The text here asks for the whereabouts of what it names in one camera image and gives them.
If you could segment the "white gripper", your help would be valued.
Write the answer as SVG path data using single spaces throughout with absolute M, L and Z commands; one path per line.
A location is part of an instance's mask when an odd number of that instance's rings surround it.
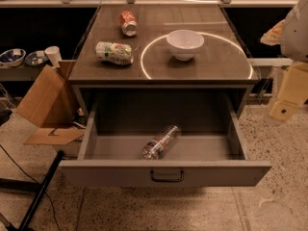
M 260 41 L 269 46 L 281 43 L 285 20 L 279 21 L 262 35 Z M 296 62 L 291 64 L 283 75 L 282 84 L 269 109 L 269 116 L 278 121 L 289 120 L 308 99 L 308 64 Z

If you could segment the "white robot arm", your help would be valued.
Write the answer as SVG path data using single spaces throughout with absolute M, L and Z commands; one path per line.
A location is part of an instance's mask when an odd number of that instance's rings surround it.
M 260 41 L 279 44 L 282 55 L 293 60 L 269 109 L 270 118 L 285 122 L 308 100 L 308 0 L 299 0 Z

